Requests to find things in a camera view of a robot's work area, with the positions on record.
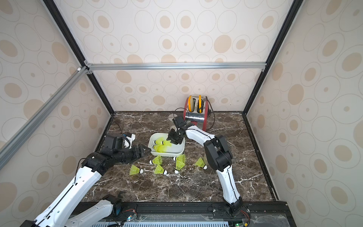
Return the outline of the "white plastic storage box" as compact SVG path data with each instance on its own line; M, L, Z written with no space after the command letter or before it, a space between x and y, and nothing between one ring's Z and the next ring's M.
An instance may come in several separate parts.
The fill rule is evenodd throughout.
M148 142L148 147L151 149L152 155L163 156L163 157L177 157L177 156L183 154L184 148L185 148L185 139L183 140L182 144L172 144L171 147L168 147L168 150L165 153L155 152L155 150L153 149L153 146L155 145L154 141L161 137L163 137L164 140L166 140L168 137L168 134L167 133L155 133L150 137L149 142Z

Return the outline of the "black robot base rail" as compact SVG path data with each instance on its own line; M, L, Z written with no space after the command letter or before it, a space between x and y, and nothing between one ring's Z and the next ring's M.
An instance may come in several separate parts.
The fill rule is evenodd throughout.
M229 213L224 202L122 202L120 214L101 218L111 225L125 226L128 217L131 222L153 226L161 222L206 222L213 226L226 222L228 227L295 227L293 215L287 202L245 202L234 214Z

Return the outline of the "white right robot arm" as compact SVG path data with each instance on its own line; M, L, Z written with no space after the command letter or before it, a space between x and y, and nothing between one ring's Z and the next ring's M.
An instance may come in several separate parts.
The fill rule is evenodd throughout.
M173 144L181 144L184 138L193 140L204 147L208 164L219 177L227 212L231 216L237 214L243 206L243 200L235 184L232 168L233 155L226 138L222 135L215 136L191 125L178 130L171 129L167 139Z

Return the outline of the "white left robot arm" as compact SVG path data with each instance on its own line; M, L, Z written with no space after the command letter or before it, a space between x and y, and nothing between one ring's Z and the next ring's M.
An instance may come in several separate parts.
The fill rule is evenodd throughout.
M106 217L118 218L122 215L122 202L119 198L106 195L96 205L75 217L71 214L82 198L100 178L116 164L129 164L147 156L151 149L145 145L129 148L103 147L91 153L82 162L75 177L59 196L39 214L35 220L25 220L23 227L87 227Z

